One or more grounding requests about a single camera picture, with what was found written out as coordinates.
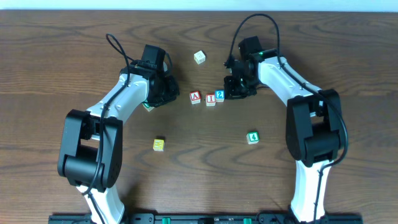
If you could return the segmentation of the blue number 2 block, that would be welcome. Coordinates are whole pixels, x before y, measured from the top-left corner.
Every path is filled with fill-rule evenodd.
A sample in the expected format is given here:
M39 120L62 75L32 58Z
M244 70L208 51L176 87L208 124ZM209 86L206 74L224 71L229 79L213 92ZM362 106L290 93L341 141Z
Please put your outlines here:
M217 103L224 102L224 90L216 90L215 99Z

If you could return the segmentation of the red letter A block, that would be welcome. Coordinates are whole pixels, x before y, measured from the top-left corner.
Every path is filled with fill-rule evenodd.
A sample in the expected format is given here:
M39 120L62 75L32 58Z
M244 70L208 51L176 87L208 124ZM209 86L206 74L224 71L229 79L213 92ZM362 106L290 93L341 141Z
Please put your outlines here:
M191 104L195 105L201 102L201 95L199 91L190 92Z

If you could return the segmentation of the red letter I block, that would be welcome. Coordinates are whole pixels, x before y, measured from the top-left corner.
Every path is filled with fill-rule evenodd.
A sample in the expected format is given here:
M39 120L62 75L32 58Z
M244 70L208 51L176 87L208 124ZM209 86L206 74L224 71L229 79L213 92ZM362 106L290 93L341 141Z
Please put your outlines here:
M216 97L215 97L215 94L207 94L207 95L206 95L206 105L207 105L207 106L214 106L214 105L216 105Z

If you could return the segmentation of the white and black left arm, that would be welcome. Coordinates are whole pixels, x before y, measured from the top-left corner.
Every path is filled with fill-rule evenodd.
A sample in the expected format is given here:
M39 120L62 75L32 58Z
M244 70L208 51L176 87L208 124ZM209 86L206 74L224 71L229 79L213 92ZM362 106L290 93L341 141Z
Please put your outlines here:
M91 213L81 221L121 223L125 206L116 181L123 160L123 126L141 104L159 107L175 100L177 81L168 53L146 45L141 59L120 71L113 89L87 110L71 110L63 128L57 171L84 196Z

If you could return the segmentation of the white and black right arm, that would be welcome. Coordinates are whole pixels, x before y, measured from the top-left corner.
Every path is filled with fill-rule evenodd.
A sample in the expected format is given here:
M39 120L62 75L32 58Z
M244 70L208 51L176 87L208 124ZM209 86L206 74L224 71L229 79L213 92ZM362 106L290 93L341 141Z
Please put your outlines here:
M321 222L327 175L346 146L339 94L307 82L277 49L264 50L256 36L245 38L238 47L241 58L230 57L225 63L231 72L224 78L225 98L253 96L263 84L283 102L286 145L296 163L290 210L297 223Z

